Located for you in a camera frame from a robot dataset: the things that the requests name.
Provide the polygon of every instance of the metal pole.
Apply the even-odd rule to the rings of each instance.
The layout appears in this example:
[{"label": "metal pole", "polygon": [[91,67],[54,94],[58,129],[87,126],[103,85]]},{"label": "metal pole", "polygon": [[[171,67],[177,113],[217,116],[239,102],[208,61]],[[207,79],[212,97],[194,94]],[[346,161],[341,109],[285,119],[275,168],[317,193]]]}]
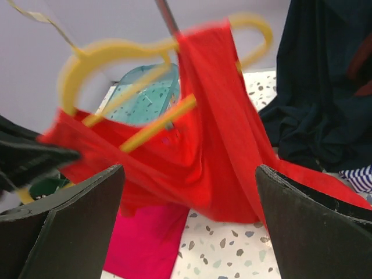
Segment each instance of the metal pole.
[{"label": "metal pole", "polygon": [[171,35],[174,35],[179,31],[179,29],[169,8],[167,0],[155,0],[155,2],[158,5],[160,12],[162,13],[165,23],[167,24],[169,33]]}]

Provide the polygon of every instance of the hanger hook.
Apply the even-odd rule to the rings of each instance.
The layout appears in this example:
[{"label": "hanger hook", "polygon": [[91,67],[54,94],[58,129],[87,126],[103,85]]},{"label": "hanger hook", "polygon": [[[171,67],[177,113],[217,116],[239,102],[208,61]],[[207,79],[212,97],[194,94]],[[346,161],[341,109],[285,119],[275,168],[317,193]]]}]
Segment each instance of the hanger hook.
[{"label": "hanger hook", "polygon": [[79,49],[77,46],[74,45],[74,43],[68,38],[65,32],[62,31],[61,28],[50,18],[47,16],[44,16],[42,13],[38,12],[29,12],[26,10],[21,9],[18,7],[13,0],[7,0],[10,6],[12,8],[16,9],[19,13],[21,13],[23,16],[28,17],[29,19],[36,20],[37,22],[42,22],[42,23],[49,23],[56,28],[57,32],[62,36],[62,38],[71,46],[73,52],[78,56],[79,58],[82,58],[84,56],[84,53],[81,49]]}]

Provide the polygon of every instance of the plastic hanger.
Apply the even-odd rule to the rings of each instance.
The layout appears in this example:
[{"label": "plastic hanger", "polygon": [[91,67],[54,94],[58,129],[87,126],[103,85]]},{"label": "plastic hanger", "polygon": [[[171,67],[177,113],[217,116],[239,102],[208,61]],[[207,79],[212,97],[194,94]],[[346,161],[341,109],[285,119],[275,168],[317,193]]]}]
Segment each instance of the plastic hanger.
[{"label": "plastic hanger", "polygon": [[[156,44],[136,44],[125,40],[103,40],[92,43],[84,49],[79,49],[50,18],[40,13],[26,12],[16,6],[12,0],[8,0],[8,2],[18,12],[31,19],[52,24],[72,47],[75,55],[69,58],[59,77],[61,107],[62,110],[70,116],[74,116],[77,111],[75,105],[80,88],[83,86],[84,81],[89,76],[93,75],[95,71],[98,71],[100,68],[110,63],[127,59],[146,59],[155,56],[161,56],[163,58],[164,64],[154,68],[149,74],[138,79],[135,84],[123,92],[122,96],[108,104],[103,111],[95,115],[87,116],[83,120],[83,123],[88,127],[97,124],[107,113],[129,100],[138,91],[147,87],[149,83],[152,83],[160,76],[166,74],[171,64],[169,52],[177,52],[179,50],[178,42],[174,38],[163,40]],[[237,62],[237,70],[241,73],[242,69],[259,60],[269,51],[273,42],[273,33],[270,26],[261,17],[249,13],[232,15],[229,17],[229,21],[234,30],[253,27],[258,29],[264,37],[264,43],[259,45],[252,53],[245,56],[240,62]],[[168,112],[160,116],[160,118],[129,138],[119,147],[120,150],[127,153],[133,151],[160,130],[164,129],[169,122],[181,117],[195,106],[195,97],[193,95],[187,96]],[[72,185],[74,184],[70,183],[65,187],[68,188]],[[32,198],[27,191],[19,190],[17,193],[24,204],[31,202]]]}]

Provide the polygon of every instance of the green fabric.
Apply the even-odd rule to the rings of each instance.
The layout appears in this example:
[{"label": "green fabric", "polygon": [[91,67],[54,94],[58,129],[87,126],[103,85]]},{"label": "green fabric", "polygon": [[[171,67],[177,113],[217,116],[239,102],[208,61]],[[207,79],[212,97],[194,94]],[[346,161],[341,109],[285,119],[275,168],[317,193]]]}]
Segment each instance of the green fabric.
[{"label": "green fabric", "polygon": [[54,194],[59,189],[63,188],[70,181],[65,177],[46,178],[38,183],[35,183],[30,188],[30,195],[34,200],[44,198]]}]

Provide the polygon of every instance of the red garment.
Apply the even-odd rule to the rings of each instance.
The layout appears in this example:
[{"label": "red garment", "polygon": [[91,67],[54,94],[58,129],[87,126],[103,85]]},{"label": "red garment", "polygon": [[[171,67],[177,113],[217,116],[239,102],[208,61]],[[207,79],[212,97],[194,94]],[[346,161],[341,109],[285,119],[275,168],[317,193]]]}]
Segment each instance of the red garment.
[{"label": "red garment", "polygon": [[117,147],[138,131],[110,120],[93,128],[59,113],[43,142],[81,152],[83,158],[63,170],[78,183],[120,163],[126,171],[121,209],[175,202],[210,219],[237,223],[264,221],[255,168],[266,164],[291,179],[342,201],[370,205],[336,178],[276,158],[264,127],[237,72],[230,25],[178,37],[181,92],[194,94],[198,107],[130,154]]},{"label": "red garment", "polygon": [[169,204],[118,215],[103,269],[125,279],[169,279],[188,212]]}]

